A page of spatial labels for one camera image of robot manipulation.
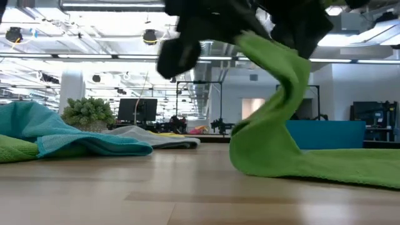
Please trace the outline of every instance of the black monitor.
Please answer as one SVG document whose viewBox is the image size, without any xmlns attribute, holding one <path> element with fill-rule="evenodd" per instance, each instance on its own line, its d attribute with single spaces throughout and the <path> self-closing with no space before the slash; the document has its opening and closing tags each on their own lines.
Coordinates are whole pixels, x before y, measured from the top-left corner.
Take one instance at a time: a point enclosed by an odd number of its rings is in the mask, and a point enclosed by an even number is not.
<svg viewBox="0 0 400 225">
<path fill-rule="evenodd" d="M 135 105 L 138 99 L 121 99 L 119 101 L 118 120 L 134 121 Z M 140 99 L 136 109 L 136 121 L 155 121 L 157 99 Z"/>
</svg>

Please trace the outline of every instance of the wooden surface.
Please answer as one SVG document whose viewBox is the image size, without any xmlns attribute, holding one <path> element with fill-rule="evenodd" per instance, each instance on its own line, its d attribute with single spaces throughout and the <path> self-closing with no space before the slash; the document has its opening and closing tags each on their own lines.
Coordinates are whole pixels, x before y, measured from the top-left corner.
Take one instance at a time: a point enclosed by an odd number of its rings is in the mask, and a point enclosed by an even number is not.
<svg viewBox="0 0 400 225">
<path fill-rule="evenodd" d="M 400 192 L 250 177 L 227 144 L 0 165 L 4 225 L 398 225 Z"/>
</svg>

